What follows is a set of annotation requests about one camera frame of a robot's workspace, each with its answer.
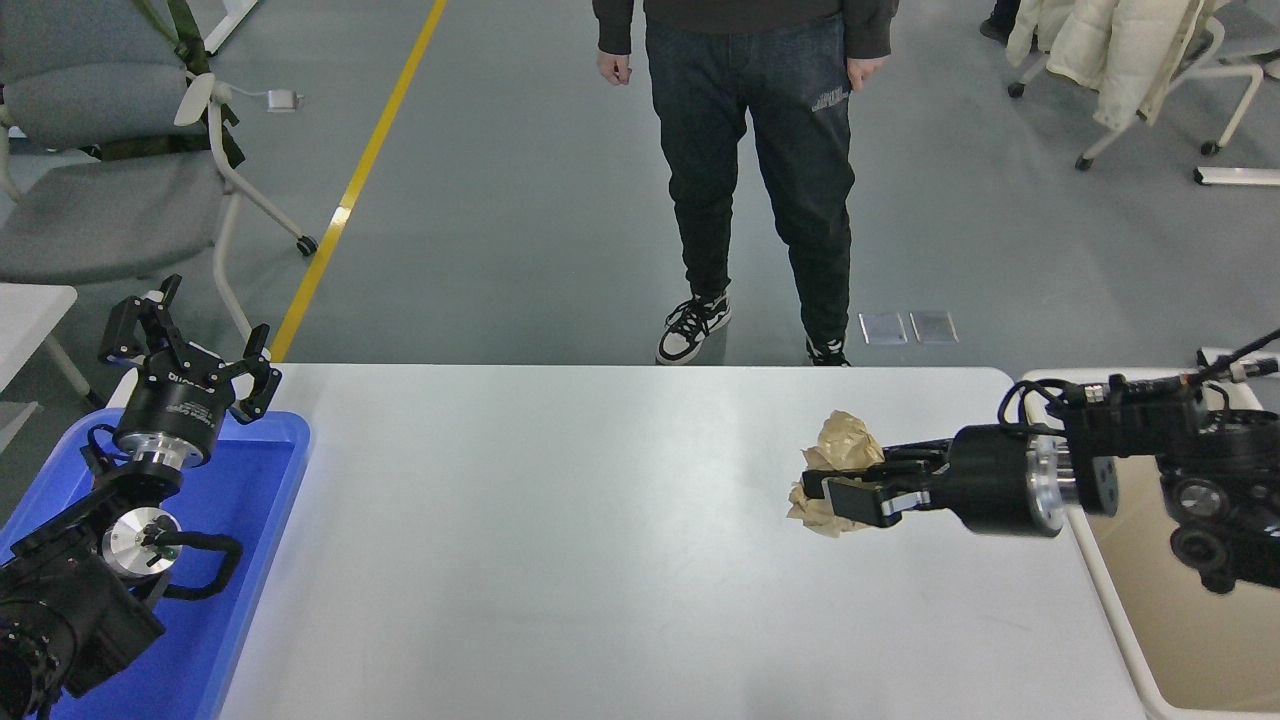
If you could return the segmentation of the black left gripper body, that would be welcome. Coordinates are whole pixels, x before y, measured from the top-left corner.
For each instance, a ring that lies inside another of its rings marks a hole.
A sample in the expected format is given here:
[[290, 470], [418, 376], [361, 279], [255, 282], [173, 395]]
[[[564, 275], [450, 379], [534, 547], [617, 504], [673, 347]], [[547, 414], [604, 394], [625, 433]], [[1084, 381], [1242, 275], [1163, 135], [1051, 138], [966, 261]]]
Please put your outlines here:
[[182, 366], [141, 368], [115, 427], [114, 445], [137, 454], [150, 439], [179, 441], [188, 456], [211, 456], [234, 398], [230, 375], [218, 366], [195, 378]]

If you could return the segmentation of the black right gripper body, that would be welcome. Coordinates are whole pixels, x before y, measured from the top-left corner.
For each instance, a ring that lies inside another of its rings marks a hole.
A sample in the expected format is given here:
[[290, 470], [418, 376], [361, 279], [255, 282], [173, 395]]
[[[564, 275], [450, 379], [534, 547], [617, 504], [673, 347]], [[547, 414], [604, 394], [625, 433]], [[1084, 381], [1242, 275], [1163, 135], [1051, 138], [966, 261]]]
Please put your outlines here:
[[1030, 500], [1030, 441], [998, 425], [965, 427], [948, 450], [943, 505], [984, 536], [1041, 536]]

